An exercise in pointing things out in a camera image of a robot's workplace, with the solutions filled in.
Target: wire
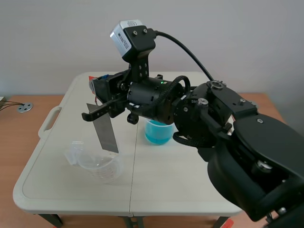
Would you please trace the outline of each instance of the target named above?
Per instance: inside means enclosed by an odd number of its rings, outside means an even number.
[[[11,105],[8,105],[8,106],[6,106],[6,107],[0,109],[0,112],[1,112],[3,109],[6,109],[6,108],[11,107],[11,106],[16,106],[16,105],[20,105],[20,104],[11,104]]]
[[[159,31],[155,31],[155,34],[157,36],[160,37],[165,37],[171,41],[173,41],[174,43],[176,43],[178,46],[180,46],[185,52],[187,52],[187,54],[194,60],[194,62],[196,62],[197,65],[199,65],[199,67],[201,68],[201,70],[205,73],[205,75],[207,76],[207,78],[210,81],[213,81],[213,77],[210,75],[210,73],[208,72],[208,70],[202,65],[202,63],[195,57],[195,55],[185,46],[183,45],[180,41],[178,41],[176,38],[170,36],[167,33],[164,32],[159,32]]]
[[[182,80],[185,82],[185,94],[188,94],[190,92],[190,80],[186,76],[181,75],[181,76],[178,76],[177,78],[175,78],[172,81],[172,83],[170,84],[170,86],[166,90],[162,91],[160,96],[155,101],[153,101],[151,104],[149,104],[147,106],[140,106],[134,110],[138,111],[138,112],[146,111],[146,110],[149,110],[149,109],[159,105]]]
[[[181,137],[180,132],[175,132],[173,134],[173,139],[183,145],[192,146],[196,148],[211,148],[214,146],[214,139],[201,137],[200,139],[184,139]]]
[[[4,105],[0,105],[0,107],[3,107],[3,106],[8,106],[8,105],[24,105],[24,104],[4,104]]]
[[[15,102],[15,101],[4,101],[5,103],[14,103],[14,104],[19,104],[19,105],[24,105],[23,103],[20,102]]]

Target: metal plate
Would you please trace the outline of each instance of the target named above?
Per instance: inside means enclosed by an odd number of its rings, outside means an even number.
[[[26,103],[24,103],[24,105],[18,106],[17,112],[25,113],[25,112],[31,110],[32,108],[33,108],[33,104],[30,102],[26,102]]]

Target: red object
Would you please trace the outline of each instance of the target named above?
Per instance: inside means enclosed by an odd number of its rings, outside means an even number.
[[[95,77],[93,77],[93,76],[89,76],[89,81],[91,81],[93,78],[95,78]]]
[[[231,219],[228,219],[225,224],[222,226],[222,228],[231,228],[233,226],[234,222]]]

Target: blue liquid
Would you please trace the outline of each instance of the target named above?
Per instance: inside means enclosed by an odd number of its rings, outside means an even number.
[[[147,134],[146,134],[146,137],[147,137],[147,139],[148,139],[150,142],[152,142],[152,143],[154,143],[154,144],[158,144],[158,145],[165,144],[165,143],[166,143],[167,141],[169,141],[170,138],[171,138],[171,137],[169,137],[169,138],[167,138],[167,139],[155,139],[155,138],[152,138],[152,137],[148,136]]]
[[[145,135],[147,139],[154,144],[165,144],[170,140],[173,134],[173,126],[167,126],[164,123],[150,120],[150,123],[146,124]]]

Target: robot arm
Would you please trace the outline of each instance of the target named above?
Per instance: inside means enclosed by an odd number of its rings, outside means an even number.
[[[191,87],[186,76],[163,80],[149,77],[148,54],[158,36],[183,48],[210,81]],[[92,80],[95,95],[103,103],[82,114],[93,121],[105,113],[114,118],[127,108],[127,121],[143,116],[165,124],[175,123],[173,138],[198,148],[208,162],[209,178],[217,191],[242,208],[253,221],[267,216],[267,228],[299,228],[304,225],[304,138],[284,123],[259,114],[257,108],[226,84],[215,81],[178,40],[146,28],[138,20],[122,21],[113,32],[126,71]],[[235,118],[234,131],[228,134]],[[276,211],[278,216],[271,217]]]

